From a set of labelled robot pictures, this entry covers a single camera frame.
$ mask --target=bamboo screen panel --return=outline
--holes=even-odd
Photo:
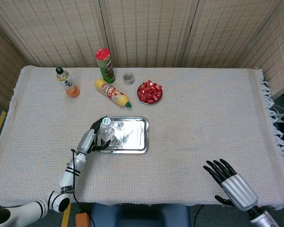
[[[0,107],[8,110],[21,68],[27,65],[23,56],[0,32]]]
[[[204,0],[195,18],[185,67],[233,67],[279,0]]]
[[[194,3],[105,0],[118,67],[175,67]]]
[[[240,67],[263,69],[273,94],[284,88],[284,4],[263,28]]]
[[[0,14],[39,66],[97,66],[103,42],[92,0],[0,0]]]

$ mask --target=table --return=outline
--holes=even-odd
[[[260,70],[115,68],[116,86],[132,109],[94,87],[98,68],[68,68],[80,87],[67,97],[54,68],[22,69],[0,137],[0,205],[24,204],[59,190],[59,180],[90,125],[105,115],[144,116],[150,147],[142,155],[87,156],[76,195],[83,202],[217,204],[225,196],[203,170],[223,158],[259,196],[259,205],[284,206],[284,147],[267,108],[272,101]],[[122,81],[124,72],[134,84]],[[137,88],[151,79],[163,99],[144,105]]]

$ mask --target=red candy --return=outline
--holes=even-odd
[[[142,83],[138,88],[138,98],[145,103],[153,104],[162,98],[162,86],[153,83],[151,80]]]

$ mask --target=robotic hand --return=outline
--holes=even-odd
[[[73,158],[65,169],[60,180],[61,191],[52,191],[45,198],[29,204],[0,209],[0,227],[24,227],[38,221],[47,214],[48,210],[63,212],[70,203],[70,196],[75,192],[75,182],[80,176],[86,163],[85,156],[92,150],[103,150],[108,147],[110,140],[102,147],[96,147],[95,138],[100,128],[102,119],[99,119],[91,126],[82,137],[77,151],[72,149]]]
[[[250,222],[256,227],[278,227],[270,214],[257,206],[258,197],[248,183],[225,160],[206,162],[212,169],[207,166],[203,168],[229,197],[229,200],[226,200],[216,195],[217,201],[224,205],[234,206],[241,211],[247,211]]]

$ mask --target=yellow sauce bottle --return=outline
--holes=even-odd
[[[105,80],[97,79],[95,86],[99,91],[113,100],[119,106],[132,107],[132,104],[129,102],[129,98],[122,92],[118,91],[114,86],[108,84]]]

